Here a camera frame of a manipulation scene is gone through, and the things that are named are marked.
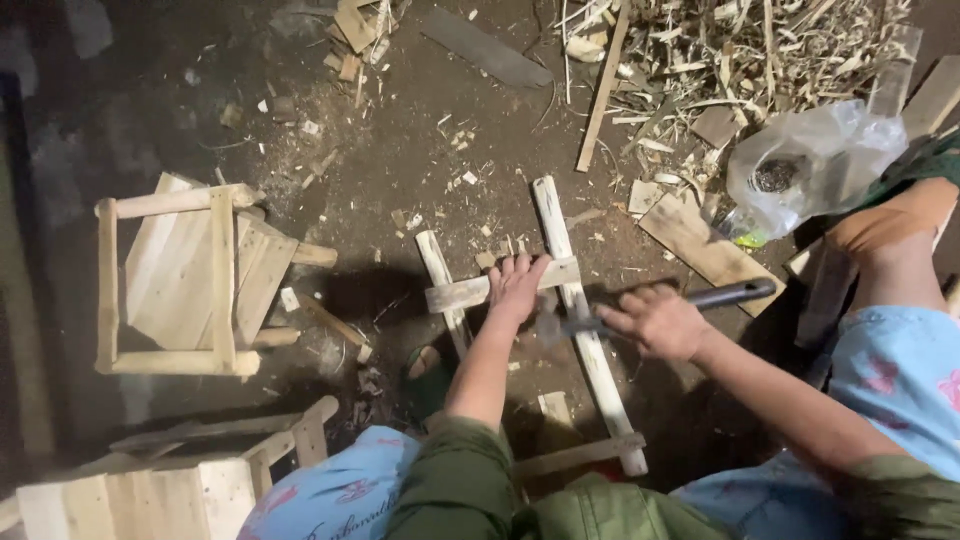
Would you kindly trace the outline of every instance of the light blue cloth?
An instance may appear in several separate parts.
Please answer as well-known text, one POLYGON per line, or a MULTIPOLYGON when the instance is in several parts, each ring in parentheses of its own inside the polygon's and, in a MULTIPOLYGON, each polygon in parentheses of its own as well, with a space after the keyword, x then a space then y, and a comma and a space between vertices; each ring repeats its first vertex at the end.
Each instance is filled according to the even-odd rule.
POLYGON ((323 463, 276 483, 251 512, 239 540, 376 540, 420 443, 367 428, 323 463))
MULTIPOLYGON (((920 461, 960 481, 960 325, 940 311, 868 307, 844 317, 829 395, 920 461)), ((828 487, 784 451, 672 495, 752 539, 843 538, 828 487)))

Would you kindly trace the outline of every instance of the hammer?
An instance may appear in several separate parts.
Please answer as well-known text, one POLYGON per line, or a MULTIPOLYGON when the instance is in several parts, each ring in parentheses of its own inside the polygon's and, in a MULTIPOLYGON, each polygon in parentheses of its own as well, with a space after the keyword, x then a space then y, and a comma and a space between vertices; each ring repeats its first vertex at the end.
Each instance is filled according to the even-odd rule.
MULTIPOLYGON (((729 285, 691 292, 686 300, 701 311, 714 307, 732 306, 741 302, 749 302, 766 298, 777 292, 777 285, 770 278, 757 278, 745 282, 736 282, 729 285)), ((565 337, 573 336, 584 331, 595 331, 601 335, 610 335, 613 331, 603 323, 600 317, 586 319, 562 319, 555 313, 557 299, 540 296, 537 310, 537 320, 534 328, 537 338, 544 345, 550 347, 565 337)))

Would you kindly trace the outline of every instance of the clear plastic bag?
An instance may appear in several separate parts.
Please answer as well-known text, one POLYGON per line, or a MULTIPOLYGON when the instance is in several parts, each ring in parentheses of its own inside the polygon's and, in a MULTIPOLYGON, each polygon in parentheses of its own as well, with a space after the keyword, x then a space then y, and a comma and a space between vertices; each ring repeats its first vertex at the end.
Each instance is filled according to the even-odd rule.
POLYGON ((721 229, 762 245, 815 215, 855 209, 906 148, 903 120, 872 116, 860 100, 781 114, 733 149, 727 190, 737 207, 721 229))

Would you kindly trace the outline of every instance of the green sleeve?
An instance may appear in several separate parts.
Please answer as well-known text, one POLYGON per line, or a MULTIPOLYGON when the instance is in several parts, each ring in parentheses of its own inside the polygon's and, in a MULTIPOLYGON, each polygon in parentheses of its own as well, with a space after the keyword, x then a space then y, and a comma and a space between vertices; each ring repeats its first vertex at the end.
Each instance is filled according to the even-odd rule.
POLYGON ((468 418, 447 418, 424 441, 400 486, 386 540, 503 538, 516 495, 506 443, 468 418))
POLYGON ((960 538, 960 484, 912 457, 872 457, 838 483, 836 494, 863 538, 960 538))

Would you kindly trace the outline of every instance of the left hand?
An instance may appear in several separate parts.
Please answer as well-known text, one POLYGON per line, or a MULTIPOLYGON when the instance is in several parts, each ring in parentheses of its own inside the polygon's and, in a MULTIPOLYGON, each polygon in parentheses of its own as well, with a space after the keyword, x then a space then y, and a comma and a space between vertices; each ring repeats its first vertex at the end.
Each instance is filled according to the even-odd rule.
POLYGON ((503 270, 490 270, 490 315, 503 318, 518 327, 530 317, 537 303, 537 286, 553 260, 549 255, 537 258, 531 265, 530 256, 522 254, 503 259, 503 270))

